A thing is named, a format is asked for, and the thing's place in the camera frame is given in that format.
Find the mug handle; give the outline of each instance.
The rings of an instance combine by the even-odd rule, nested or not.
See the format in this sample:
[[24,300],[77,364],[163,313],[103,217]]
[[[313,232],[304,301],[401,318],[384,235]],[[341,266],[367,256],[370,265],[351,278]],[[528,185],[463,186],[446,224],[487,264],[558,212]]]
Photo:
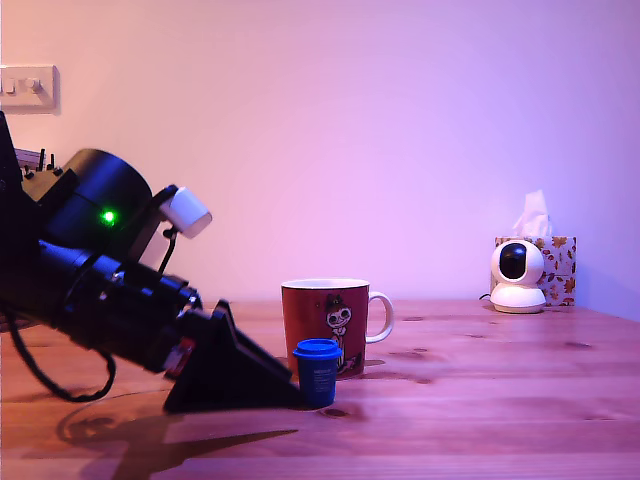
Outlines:
[[393,329],[393,305],[391,304],[391,300],[389,300],[389,297],[387,297],[384,293],[380,293],[380,292],[369,293],[369,302],[371,302],[371,300],[374,300],[376,298],[379,298],[380,300],[382,300],[382,303],[384,304],[385,322],[384,322],[384,327],[382,328],[382,331],[380,333],[378,333],[377,335],[373,335],[372,337],[365,337],[367,340],[367,343],[376,343],[381,340],[384,340],[389,336],[389,334],[391,333],[391,330]]

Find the table surface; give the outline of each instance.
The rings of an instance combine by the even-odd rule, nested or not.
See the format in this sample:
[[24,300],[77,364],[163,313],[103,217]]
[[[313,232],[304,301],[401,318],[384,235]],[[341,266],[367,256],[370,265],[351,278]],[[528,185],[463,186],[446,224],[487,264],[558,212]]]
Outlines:
[[[117,360],[112,391],[52,397],[2,335],[2,479],[640,478],[640,323],[573,307],[537,315],[483,301],[396,302],[365,372],[320,410],[167,416],[172,384]],[[233,304],[285,360],[279,303]],[[372,304],[370,329],[383,323]],[[103,360],[44,326],[22,331],[75,393]]]

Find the blue paper cup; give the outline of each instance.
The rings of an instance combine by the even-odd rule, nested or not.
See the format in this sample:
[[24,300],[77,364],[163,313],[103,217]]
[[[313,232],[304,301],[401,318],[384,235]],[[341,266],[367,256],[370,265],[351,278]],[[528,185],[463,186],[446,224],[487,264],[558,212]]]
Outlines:
[[336,397],[338,358],[342,350],[327,338],[310,338],[293,351],[298,359],[300,390],[310,407],[327,407]]

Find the white camera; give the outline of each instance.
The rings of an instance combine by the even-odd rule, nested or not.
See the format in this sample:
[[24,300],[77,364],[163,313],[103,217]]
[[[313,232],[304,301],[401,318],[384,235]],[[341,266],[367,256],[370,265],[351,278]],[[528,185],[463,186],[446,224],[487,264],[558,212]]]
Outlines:
[[198,235],[213,220],[209,209],[185,187],[160,205],[160,211],[187,238]]
[[510,240],[498,246],[491,257],[491,273],[498,285],[491,292],[496,310],[536,313],[546,304],[536,283],[544,270],[542,253],[531,242]]

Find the camera base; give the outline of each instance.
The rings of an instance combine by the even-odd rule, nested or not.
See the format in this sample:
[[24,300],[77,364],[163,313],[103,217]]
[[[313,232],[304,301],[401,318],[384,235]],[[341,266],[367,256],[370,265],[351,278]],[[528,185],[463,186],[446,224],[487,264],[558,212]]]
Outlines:
[[491,293],[491,303],[499,312],[538,313],[547,301],[542,290],[535,286],[499,283]]

